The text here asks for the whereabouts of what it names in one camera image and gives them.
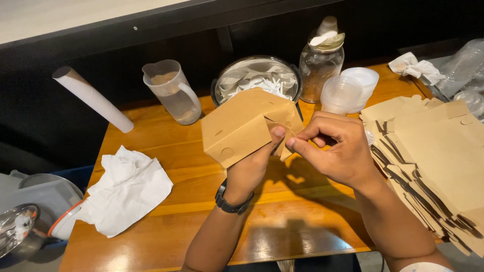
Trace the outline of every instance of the white paper napkin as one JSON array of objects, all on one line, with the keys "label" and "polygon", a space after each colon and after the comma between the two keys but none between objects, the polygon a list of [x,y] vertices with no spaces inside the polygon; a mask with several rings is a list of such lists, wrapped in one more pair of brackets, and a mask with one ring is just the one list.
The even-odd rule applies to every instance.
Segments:
[{"label": "white paper napkin", "polygon": [[432,86],[437,84],[437,82],[439,82],[441,79],[445,78],[445,76],[442,75],[439,70],[430,62],[426,60],[417,62],[417,58],[411,52],[403,54],[402,56],[389,62],[388,66],[394,73],[402,76],[411,75],[416,78],[424,76],[428,79],[428,81],[430,81],[430,85]]},{"label": "white paper napkin", "polygon": [[95,224],[96,230],[114,237],[158,206],[173,183],[156,158],[121,146],[115,155],[103,155],[106,172],[88,189],[76,219]]}]

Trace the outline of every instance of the black wristwatch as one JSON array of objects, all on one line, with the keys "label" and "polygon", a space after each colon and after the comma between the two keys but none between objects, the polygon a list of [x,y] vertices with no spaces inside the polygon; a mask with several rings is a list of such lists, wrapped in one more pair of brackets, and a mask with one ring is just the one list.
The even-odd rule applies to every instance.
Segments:
[{"label": "black wristwatch", "polygon": [[249,199],[246,200],[244,203],[237,206],[232,206],[228,204],[227,201],[225,201],[224,199],[226,187],[227,179],[225,179],[222,185],[220,185],[217,194],[215,195],[215,203],[217,203],[217,207],[221,208],[224,212],[242,214],[249,207],[250,201],[254,197],[254,193],[252,193]]}]

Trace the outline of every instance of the sleeve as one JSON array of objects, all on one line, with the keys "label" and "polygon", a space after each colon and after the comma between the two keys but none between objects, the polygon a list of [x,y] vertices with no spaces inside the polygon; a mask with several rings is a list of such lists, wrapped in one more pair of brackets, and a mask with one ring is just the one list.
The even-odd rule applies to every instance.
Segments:
[{"label": "sleeve", "polygon": [[439,264],[430,262],[412,263],[404,267],[400,272],[453,272],[452,270],[443,267]]}]

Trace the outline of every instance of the cardboard tube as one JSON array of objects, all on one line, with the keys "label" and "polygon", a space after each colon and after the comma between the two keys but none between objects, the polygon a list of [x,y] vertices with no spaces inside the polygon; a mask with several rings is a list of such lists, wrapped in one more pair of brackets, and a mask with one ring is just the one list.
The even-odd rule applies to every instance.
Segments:
[{"label": "cardboard tube", "polygon": [[109,100],[92,87],[74,69],[64,66],[52,74],[52,78],[71,91],[80,100],[97,111],[102,117],[126,133],[133,129],[131,122]]}]

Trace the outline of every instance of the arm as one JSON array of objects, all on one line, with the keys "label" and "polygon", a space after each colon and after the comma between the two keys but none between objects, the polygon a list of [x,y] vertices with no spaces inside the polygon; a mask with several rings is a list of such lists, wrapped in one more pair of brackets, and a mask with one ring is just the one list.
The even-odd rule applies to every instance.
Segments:
[{"label": "arm", "polygon": [[[224,199],[228,204],[236,206],[250,197],[264,177],[269,156],[285,133],[282,127],[273,128],[270,143],[227,170]],[[222,271],[232,256],[245,218],[244,213],[227,213],[215,206],[188,247],[181,271]]]},{"label": "arm", "polygon": [[[326,151],[328,136],[337,144]],[[373,242],[393,272],[409,264],[432,262],[450,268],[428,230],[387,186],[371,158],[360,120],[315,112],[308,126],[287,146],[319,172],[355,192],[363,221]]]}]

